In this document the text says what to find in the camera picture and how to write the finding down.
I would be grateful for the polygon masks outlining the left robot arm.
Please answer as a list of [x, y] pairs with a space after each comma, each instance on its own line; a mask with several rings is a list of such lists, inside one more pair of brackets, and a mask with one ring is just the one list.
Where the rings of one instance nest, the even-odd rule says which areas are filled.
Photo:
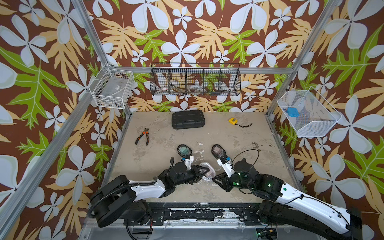
[[120, 175], [96, 191], [90, 198], [88, 218], [96, 219], [100, 228], [115, 222], [134, 202], [169, 196], [178, 185], [199, 182], [209, 168], [182, 162], [171, 165], [152, 181], [137, 182]]

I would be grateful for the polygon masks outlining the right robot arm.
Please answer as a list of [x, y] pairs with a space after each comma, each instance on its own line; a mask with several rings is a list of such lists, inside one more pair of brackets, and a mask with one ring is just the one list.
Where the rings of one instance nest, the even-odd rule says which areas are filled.
[[213, 181], [226, 192], [237, 188], [263, 199], [256, 212], [265, 224], [290, 225], [327, 240], [361, 240], [361, 212], [327, 204], [311, 197], [272, 175], [260, 174], [246, 160], [232, 164], [228, 157], [218, 158], [224, 173]]

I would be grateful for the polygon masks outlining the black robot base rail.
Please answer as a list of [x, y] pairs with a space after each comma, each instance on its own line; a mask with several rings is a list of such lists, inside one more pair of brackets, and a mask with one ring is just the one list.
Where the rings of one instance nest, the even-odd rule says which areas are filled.
[[193, 222], [218, 223], [234, 221], [246, 226], [272, 223], [271, 213], [277, 204], [262, 203], [133, 203], [120, 216], [131, 226], [164, 226], [166, 222], [191, 220]]

